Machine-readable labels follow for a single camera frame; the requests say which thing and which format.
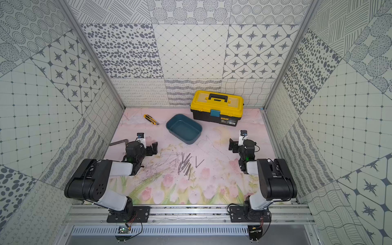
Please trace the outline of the teal plastic storage box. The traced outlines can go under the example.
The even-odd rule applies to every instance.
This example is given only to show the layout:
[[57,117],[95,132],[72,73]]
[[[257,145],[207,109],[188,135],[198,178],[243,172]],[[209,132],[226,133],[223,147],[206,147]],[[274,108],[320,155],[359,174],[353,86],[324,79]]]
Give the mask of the teal plastic storage box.
[[187,145],[192,145],[200,137],[203,127],[184,114],[174,115],[167,123],[168,131]]

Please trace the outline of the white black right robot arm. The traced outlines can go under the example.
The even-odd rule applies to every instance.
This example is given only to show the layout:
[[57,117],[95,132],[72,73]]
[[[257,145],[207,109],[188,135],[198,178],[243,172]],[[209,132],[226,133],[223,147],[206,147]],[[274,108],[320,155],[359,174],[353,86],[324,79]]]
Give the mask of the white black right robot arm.
[[264,211],[275,202],[286,202],[297,197],[297,186],[284,159],[257,159],[256,142],[241,138],[229,141],[229,150],[239,154],[239,168],[259,179],[259,192],[244,201],[246,211]]

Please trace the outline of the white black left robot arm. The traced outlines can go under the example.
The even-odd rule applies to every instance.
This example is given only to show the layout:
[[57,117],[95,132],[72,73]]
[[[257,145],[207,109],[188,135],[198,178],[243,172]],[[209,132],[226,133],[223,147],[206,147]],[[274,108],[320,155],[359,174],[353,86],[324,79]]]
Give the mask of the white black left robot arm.
[[158,153],[158,143],[146,146],[144,140],[139,138],[135,141],[120,140],[110,145],[119,144],[124,144],[126,149],[122,161],[84,159],[66,184],[65,196],[89,201],[120,214],[132,215],[132,199],[110,190],[109,179],[136,175],[143,167],[143,160]]

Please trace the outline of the dark metal hex key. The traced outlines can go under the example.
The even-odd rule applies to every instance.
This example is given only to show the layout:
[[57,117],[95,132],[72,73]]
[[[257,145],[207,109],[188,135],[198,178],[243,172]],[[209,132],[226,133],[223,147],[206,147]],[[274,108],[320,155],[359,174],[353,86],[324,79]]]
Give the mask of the dark metal hex key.
[[109,144],[109,146],[115,146],[115,145],[119,145],[124,143],[125,145],[129,143],[128,139],[123,139],[123,140],[119,140],[119,141],[115,141]]

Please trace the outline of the yellow black utility knife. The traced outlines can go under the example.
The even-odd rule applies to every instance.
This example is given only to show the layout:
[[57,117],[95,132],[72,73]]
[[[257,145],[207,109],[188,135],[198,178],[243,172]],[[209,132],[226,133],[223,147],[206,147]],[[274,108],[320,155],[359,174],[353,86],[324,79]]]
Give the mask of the yellow black utility knife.
[[159,125],[159,122],[157,120],[155,120],[154,118],[152,118],[150,115],[145,114],[144,118],[149,121],[150,123],[152,123],[153,125]]

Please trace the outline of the steel nail pile middle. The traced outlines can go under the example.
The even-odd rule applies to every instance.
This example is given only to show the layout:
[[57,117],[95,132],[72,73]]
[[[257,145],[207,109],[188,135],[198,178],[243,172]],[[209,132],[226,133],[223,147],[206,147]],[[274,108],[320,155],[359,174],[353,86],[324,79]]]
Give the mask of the steel nail pile middle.
[[189,153],[189,154],[185,154],[184,153],[184,165],[183,165],[183,168],[182,168],[181,172],[185,172],[186,171],[186,168],[187,168],[188,164],[190,164],[191,158],[192,158],[191,153]]

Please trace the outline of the steel nail pile right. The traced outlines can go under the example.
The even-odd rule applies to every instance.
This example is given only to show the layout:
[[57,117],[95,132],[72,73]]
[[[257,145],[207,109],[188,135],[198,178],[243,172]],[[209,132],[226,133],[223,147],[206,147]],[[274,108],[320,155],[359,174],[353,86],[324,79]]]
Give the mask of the steel nail pile right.
[[190,169],[192,168],[191,164],[188,164],[186,171],[185,171],[185,176],[189,175]]

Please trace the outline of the yellow black toolbox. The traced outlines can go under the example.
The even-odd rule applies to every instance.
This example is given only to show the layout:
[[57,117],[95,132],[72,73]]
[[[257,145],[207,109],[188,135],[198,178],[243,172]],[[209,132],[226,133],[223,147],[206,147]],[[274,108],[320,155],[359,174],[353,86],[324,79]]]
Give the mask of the yellow black toolbox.
[[244,99],[240,96],[198,90],[190,104],[195,120],[237,126],[242,119]]

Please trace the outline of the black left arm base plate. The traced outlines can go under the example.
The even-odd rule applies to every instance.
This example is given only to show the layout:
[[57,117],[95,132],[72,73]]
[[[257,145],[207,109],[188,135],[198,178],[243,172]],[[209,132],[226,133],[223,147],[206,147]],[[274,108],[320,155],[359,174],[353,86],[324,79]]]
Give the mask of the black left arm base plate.
[[128,223],[130,221],[147,223],[150,216],[150,206],[133,206],[130,211],[109,210],[107,223]]

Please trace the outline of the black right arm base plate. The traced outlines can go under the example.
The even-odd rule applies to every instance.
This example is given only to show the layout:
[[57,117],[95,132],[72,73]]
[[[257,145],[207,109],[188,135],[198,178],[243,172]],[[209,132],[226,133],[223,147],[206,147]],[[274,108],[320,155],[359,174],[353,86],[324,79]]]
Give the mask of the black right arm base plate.
[[271,222],[271,213],[269,210],[253,210],[239,205],[230,205],[227,210],[232,223]]

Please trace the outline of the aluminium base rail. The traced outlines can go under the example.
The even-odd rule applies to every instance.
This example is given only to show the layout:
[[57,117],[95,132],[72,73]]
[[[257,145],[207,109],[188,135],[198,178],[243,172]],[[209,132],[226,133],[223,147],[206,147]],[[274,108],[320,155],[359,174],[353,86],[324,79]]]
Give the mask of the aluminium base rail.
[[[262,217],[245,218],[241,207],[232,205],[136,205],[134,224],[147,225],[315,225],[307,205],[271,205]],[[67,225],[124,224],[109,210],[96,205],[73,205],[66,215]]]

